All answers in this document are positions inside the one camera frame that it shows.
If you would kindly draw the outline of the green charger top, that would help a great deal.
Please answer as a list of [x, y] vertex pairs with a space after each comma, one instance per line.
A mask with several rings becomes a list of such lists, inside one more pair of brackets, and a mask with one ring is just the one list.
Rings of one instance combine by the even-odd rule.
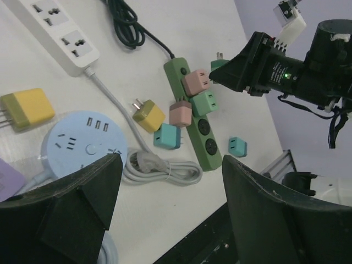
[[217, 52], [216, 56], [216, 60], [211, 62], [211, 72], [228, 63], [228, 60], [224, 59], [222, 52]]

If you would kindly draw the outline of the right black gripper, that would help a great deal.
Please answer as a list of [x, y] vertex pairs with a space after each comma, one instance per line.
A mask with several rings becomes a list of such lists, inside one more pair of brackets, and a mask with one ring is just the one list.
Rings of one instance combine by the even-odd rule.
[[275, 48], [264, 32], [254, 32], [242, 51], [210, 72], [209, 79], [233, 91], [263, 96], [271, 90], [293, 95], [304, 62]]

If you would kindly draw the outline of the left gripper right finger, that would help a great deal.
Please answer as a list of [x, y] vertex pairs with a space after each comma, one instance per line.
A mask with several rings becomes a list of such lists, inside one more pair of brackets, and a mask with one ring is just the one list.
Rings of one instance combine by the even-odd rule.
[[230, 155], [222, 175], [240, 263], [351, 263], [351, 207], [292, 190]]

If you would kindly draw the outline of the green power strip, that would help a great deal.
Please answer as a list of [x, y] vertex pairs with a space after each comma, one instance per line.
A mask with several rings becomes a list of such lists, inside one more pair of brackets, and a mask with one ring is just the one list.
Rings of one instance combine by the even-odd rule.
[[[191, 73], [185, 58], [173, 58], [164, 64], [164, 71], [175, 99], [190, 101], [182, 79]], [[222, 164], [222, 156], [206, 115], [191, 117], [191, 124], [186, 127], [197, 160], [203, 171], [213, 171]]]

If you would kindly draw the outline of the green charger bottom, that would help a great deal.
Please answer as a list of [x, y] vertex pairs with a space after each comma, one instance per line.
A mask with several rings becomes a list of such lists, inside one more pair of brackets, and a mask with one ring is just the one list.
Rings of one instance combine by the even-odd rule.
[[190, 100], [192, 112], [195, 117], [205, 116], [218, 109], [216, 98], [212, 91], [202, 92]]

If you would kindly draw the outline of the green charger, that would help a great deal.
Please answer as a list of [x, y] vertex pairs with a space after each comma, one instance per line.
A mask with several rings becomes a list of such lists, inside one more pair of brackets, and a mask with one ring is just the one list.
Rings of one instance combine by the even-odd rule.
[[192, 112], [195, 117], [205, 116], [218, 109], [216, 98], [212, 91], [202, 92], [190, 100]]
[[211, 62], [211, 72], [228, 63], [228, 60], [224, 59], [222, 52], [217, 52], [216, 56], [216, 60]]

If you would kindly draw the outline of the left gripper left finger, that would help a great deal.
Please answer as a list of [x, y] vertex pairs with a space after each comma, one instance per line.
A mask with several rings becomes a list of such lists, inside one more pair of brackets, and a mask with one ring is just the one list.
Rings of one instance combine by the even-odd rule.
[[122, 177], [120, 155], [1, 203], [1, 263], [96, 263]]

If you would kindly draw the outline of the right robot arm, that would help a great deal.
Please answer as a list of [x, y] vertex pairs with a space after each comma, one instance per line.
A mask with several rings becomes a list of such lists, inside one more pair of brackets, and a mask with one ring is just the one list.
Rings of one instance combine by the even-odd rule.
[[351, 20], [332, 19], [318, 24], [304, 60], [286, 56], [288, 45], [265, 32], [255, 31], [242, 51], [212, 70], [210, 79], [235, 92], [260, 97], [275, 90], [278, 99], [303, 111], [309, 108], [288, 101], [288, 96], [331, 112], [328, 145], [351, 115]]

